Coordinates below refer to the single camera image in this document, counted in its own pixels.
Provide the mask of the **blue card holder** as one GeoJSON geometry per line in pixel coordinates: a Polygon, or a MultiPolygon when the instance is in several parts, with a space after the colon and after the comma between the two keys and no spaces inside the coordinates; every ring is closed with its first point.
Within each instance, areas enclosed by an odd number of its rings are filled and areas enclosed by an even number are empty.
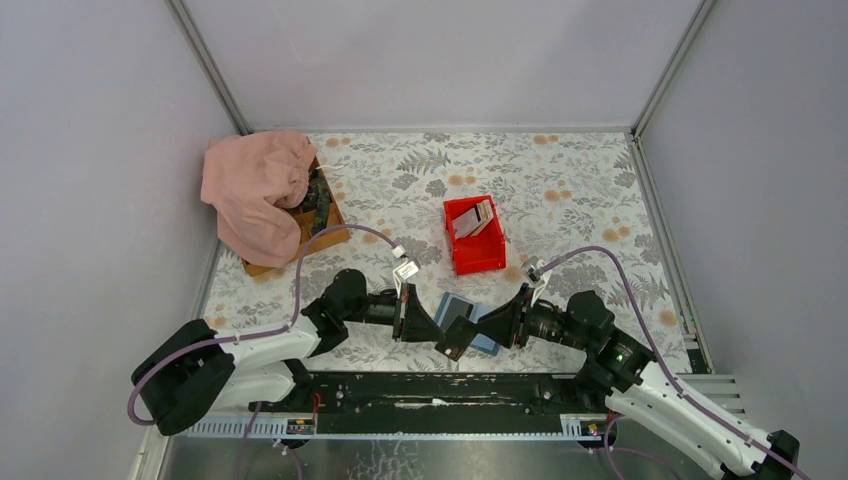
{"type": "Polygon", "coordinates": [[[498,353],[500,344],[492,334],[479,326],[493,307],[471,301],[454,293],[445,293],[436,312],[435,321],[444,333],[435,349],[457,360],[469,347],[488,355],[498,353]]]}

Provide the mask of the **red plastic bin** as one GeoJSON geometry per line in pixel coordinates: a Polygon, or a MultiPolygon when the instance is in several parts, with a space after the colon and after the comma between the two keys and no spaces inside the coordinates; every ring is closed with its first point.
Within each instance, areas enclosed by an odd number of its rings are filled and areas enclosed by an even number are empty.
{"type": "Polygon", "coordinates": [[[443,202],[443,208],[445,230],[449,238],[448,251],[458,276],[502,270],[506,267],[506,240],[490,195],[446,200],[443,202]],[[476,236],[460,238],[453,222],[482,202],[491,210],[492,220],[476,236]]]}

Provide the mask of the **white card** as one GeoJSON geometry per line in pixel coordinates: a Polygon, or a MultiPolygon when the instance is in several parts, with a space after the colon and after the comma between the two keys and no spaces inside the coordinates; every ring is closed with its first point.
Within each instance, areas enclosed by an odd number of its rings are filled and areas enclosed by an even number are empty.
{"type": "Polygon", "coordinates": [[[452,226],[456,238],[464,238],[471,235],[481,224],[483,215],[477,205],[471,207],[463,214],[452,220],[452,226]]]}

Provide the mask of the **dark grey card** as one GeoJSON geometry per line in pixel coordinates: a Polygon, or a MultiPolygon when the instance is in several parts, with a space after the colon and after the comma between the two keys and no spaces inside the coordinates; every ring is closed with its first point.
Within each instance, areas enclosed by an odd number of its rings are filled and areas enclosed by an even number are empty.
{"type": "Polygon", "coordinates": [[[457,316],[435,344],[435,350],[457,362],[477,335],[476,325],[467,317],[457,316]]]}

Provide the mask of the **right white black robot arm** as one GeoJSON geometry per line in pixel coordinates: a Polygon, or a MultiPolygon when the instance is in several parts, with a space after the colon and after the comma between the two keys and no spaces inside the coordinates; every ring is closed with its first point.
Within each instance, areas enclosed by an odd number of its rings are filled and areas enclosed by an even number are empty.
{"type": "Polygon", "coordinates": [[[714,479],[792,479],[799,441],[784,430],[767,432],[734,416],[615,325],[614,314],[593,291],[560,308],[535,300],[522,285],[508,303],[482,316],[479,333],[506,348],[536,337],[585,353],[578,388],[650,430],[714,479]]]}

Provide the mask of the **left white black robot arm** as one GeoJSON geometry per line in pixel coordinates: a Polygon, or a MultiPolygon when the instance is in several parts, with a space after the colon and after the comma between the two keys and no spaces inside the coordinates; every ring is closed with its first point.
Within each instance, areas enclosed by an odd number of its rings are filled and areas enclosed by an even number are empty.
{"type": "Polygon", "coordinates": [[[175,435],[211,412],[306,395],[312,377],[305,360],[341,345],[350,323],[387,325],[400,342],[444,337],[415,285],[370,293],[362,272],[345,269],[293,326],[275,335],[261,328],[215,330],[201,319],[184,324],[135,369],[131,382],[159,432],[175,435]]]}

